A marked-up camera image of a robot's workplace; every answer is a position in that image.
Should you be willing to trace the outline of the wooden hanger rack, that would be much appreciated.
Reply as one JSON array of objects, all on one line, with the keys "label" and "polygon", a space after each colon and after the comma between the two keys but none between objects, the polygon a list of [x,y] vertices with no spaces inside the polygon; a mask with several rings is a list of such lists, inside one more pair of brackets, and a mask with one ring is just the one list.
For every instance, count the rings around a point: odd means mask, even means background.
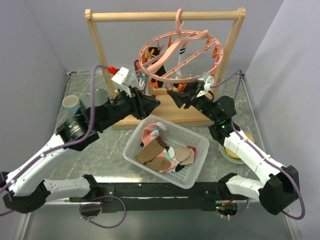
[{"label": "wooden hanger rack", "polygon": [[[92,9],[86,9],[84,16],[95,47],[99,63],[107,64],[105,51],[101,42],[96,23],[108,22],[159,22],[174,21],[176,12],[101,12],[93,13]],[[231,53],[238,38],[239,32],[246,17],[246,8],[239,7],[236,11],[186,11],[181,14],[183,21],[233,21],[224,48],[224,57],[220,66],[214,74],[216,84],[223,84],[222,77],[228,65]],[[175,124],[185,126],[209,126],[209,119],[203,114],[196,113],[195,108],[191,110],[178,109],[172,98],[165,90],[155,92],[156,99],[161,101],[152,114],[169,120]]]}]

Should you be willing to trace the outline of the pink round clip hanger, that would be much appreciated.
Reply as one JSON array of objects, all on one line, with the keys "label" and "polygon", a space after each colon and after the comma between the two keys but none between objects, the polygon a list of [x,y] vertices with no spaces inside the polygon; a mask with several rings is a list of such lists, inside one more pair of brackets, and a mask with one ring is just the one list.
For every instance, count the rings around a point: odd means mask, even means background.
[{"label": "pink round clip hanger", "polygon": [[[150,77],[149,83],[158,88],[158,83],[171,84],[166,86],[171,90],[174,84],[178,84],[181,90],[183,85],[198,80],[195,77],[182,77],[181,69],[191,61],[198,58],[204,52],[213,50],[212,58],[215,60],[211,69],[205,73],[209,83],[205,83],[205,89],[209,90],[214,84],[214,74],[223,61],[224,48],[220,41],[210,35],[208,30],[184,30],[184,21],[181,19],[183,10],[180,8],[175,14],[174,31],[163,33],[148,41],[140,50],[137,59],[137,68],[141,73]],[[190,42],[205,41],[203,47],[189,56],[184,56],[187,45]]]}]

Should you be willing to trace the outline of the white plastic basket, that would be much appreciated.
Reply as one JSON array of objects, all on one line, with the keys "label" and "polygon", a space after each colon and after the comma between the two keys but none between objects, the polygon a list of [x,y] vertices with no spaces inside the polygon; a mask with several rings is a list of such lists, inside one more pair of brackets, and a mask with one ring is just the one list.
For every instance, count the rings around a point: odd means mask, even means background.
[{"label": "white plastic basket", "polygon": [[150,115],[134,130],[123,157],[169,183],[190,189],[200,174],[209,146],[205,137]]}]

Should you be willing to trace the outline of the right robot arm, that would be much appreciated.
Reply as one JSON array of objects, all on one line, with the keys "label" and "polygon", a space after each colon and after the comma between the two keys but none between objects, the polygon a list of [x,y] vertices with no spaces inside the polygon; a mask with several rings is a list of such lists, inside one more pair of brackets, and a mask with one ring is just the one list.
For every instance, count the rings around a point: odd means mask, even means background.
[{"label": "right robot arm", "polygon": [[187,93],[169,90],[167,94],[178,108],[194,107],[210,119],[210,135],[221,146],[235,153],[258,177],[257,180],[230,173],[223,177],[219,195],[230,199],[234,195],[257,200],[265,210],[277,215],[296,200],[301,200],[299,173],[292,165],[284,166],[257,147],[233,122],[236,115],[234,99],[222,96],[213,101],[207,96],[197,96],[197,91]]}]

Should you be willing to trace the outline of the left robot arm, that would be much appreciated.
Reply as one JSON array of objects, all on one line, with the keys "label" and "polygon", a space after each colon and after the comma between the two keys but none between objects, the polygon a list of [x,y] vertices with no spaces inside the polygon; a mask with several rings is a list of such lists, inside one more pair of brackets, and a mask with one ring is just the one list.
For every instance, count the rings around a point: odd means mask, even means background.
[{"label": "left robot arm", "polygon": [[83,151],[99,139],[99,133],[132,115],[148,117],[161,102],[130,87],[130,94],[120,91],[111,100],[104,89],[82,97],[75,115],[61,124],[34,157],[12,172],[1,172],[0,187],[6,191],[7,209],[22,214],[33,212],[45,203],[63,198],[94,201],[103,194],[90,174],[69,180],[49,180],[47,174],[64,160]]}]

